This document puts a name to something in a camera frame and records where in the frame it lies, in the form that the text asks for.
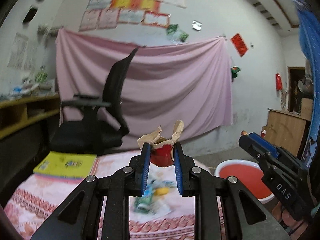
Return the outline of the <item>right human hand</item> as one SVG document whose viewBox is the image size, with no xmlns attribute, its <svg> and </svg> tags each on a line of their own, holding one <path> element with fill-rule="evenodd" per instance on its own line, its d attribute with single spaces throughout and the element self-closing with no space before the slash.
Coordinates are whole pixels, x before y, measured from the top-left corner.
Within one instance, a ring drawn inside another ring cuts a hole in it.
<svg viewBox="0 0 320 240">
<path fill-rule="evenodd" d="M 282 206 L 280 202 L 273 208 L 272 215 L 274 218 L 281 222 L 283 221 L 286 226 L 290 228 L 293 233 L 291 233 L 291 239 L 299 239 L 299 237 L 303 234 L 303 232 L 308 227 L 308 223 L 304 220 L 296 221 L 294 220 L 290 213 Z"/>
</svg>

